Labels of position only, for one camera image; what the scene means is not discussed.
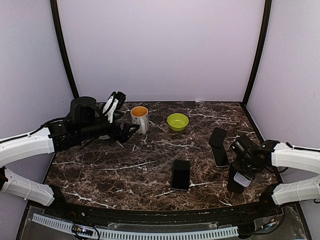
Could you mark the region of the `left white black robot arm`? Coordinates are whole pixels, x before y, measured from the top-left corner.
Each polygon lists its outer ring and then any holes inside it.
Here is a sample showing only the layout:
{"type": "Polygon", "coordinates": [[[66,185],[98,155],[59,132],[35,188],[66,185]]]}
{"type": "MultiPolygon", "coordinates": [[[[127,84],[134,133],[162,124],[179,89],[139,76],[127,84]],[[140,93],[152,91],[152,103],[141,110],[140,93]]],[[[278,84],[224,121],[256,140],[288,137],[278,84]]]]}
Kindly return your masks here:
{"type": "Polygon", "coordinates": [[[38,129],[0,141],[0,191],[24,200],[50,206],[60,218],[67,218],[70,206],[64,202],[61,190],[53,185],[41,184],[22,177],[6,166],[29,157],[63,152],[84,141],[109,137],[120,143],[127,142],[138,131],[135,123],[118,123],[126,96],[113,92],[101,107],[93,97],[82,96],[70,102],[67,116],[42,124],[38,129]]]}

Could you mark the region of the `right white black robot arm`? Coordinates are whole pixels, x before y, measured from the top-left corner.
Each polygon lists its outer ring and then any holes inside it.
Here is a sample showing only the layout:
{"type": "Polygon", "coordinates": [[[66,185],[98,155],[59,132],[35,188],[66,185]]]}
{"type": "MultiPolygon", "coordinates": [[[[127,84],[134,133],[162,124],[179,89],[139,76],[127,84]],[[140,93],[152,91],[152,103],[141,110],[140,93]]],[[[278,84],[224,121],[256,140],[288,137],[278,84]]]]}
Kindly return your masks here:
{"type": "MultiPolygon", "coordinates": [[[[230,164],[230,182],[242,188],[248,187],[267,166],[320,173],[320,150],[317,148],[299,147],[277,140],[266,140],[257,145],[245,135],[238,137],[230,148],[236,154],[230,164]]],[[[293,183],[272,184],[260,195],[255,213],[266,217],[275,206],[319,198],[319,175],[293,183]]]]}

